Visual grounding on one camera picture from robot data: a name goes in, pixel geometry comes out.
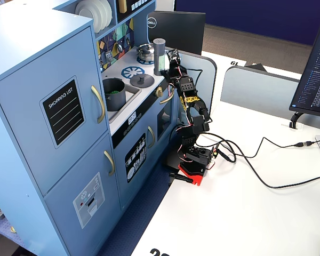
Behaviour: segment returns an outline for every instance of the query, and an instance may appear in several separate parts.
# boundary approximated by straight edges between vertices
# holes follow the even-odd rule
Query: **black pot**
[[[126,88],[122,80],[109,78],[103,80],[107,110],[119,111],[126,104]]]

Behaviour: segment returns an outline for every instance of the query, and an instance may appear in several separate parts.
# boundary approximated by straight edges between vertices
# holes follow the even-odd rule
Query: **blue wall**
[[[177,0],[177,11],[205,12],[210,25],[309,45],[320,26],[320,0]]]

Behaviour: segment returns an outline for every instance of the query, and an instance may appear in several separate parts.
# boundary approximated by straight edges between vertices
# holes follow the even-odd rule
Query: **monitor screen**
[[[320,29],[289,110],[320,116]]]
[[[205,13],[162,12],[148,15],[148,36],[166,40],[166,46],[201,55],[205,28]]]

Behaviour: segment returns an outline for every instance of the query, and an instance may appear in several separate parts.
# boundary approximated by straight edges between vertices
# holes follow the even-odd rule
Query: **dishwasher sticker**
[[[128,183],[145,162],[146,154],[146,134],[144,133],[125,157]]]

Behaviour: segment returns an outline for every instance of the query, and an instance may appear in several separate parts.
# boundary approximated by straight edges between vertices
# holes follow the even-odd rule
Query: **gray cylinder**
[[[126,88],[122,80],[109,78],[103,80],[107,110],[119,111],[126,104]]]
[[[161,76],[161,71],[165,70],[165,44],[166,40],[157,38],[153,40],[154,45],[154,75]]]

